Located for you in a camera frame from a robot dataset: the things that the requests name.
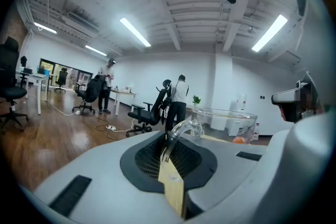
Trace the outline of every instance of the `ceiling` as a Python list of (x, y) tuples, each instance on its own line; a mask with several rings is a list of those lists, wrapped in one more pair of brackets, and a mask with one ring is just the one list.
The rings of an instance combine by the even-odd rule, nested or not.
[[(217, 49), (291, 67), (301, 60), (294, 50), (301, 21), (296, 0), (237, 0), (233, 5), (226, 0), (28, 0), (28, 3), (33, 20), (58, 31), (58, 38), (71, 39), (80, 47), (91, 44), (109, 56)], [(64, 16), (68, 12), (94, 26), (99, 31), (97, 37), (91, 38), (67, 25)], [(280, 14), (288, 22), (259, 53), (253, 52), (253, 45)], [(150, 48), (144, 47), (119, 22), (123, 17), (148, 40)]]

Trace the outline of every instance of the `black pants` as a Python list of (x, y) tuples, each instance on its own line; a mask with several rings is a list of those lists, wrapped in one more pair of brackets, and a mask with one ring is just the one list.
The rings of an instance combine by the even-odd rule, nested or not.
[(109, 106), (109, 100), (110, 100), (110, 91), (111, 87), (107, 87), (107, 90), (101, 90), (99, 94), (99, 99), (98, 99), (98, 108), (103, 109), (102, 104), (103, 104), (103, 98), (105, 99), (104, 101), (104, 109), (107, 109)]
[(166, 131), (171, 131), (173, 128), (174, 118), (177, 115), (176, 124), (185, 120), (185, 108), (186, 103), (173, 102), (169, 107), (167, 121), (166, 121)]

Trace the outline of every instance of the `potted plant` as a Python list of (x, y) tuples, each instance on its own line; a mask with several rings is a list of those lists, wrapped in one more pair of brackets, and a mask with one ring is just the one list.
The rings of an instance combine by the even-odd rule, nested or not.
[(198, 107), (199, 103), (201, 102), (200, 98), (198, 96), (193, 96), (193, 103), (194, 107)]

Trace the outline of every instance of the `black hair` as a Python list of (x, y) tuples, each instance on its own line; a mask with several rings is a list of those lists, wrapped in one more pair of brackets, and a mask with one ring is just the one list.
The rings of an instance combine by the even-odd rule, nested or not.
[(185, 76), (180, 75), (180, 76), (179, 76), (179, 80), (183, 80), (183, 81), (185, 81)]

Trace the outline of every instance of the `air conditioning unit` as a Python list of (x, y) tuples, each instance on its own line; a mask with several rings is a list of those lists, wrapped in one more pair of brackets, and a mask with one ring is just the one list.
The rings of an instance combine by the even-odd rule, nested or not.
[(68, 12), (66, 15), (62, 15), (62, 20), (65, 21), (68, 26), (82, 32), (89, 37), (95, 38), (99, 34), (99, 30), (96, 28), (96, 26), (72, 12)]

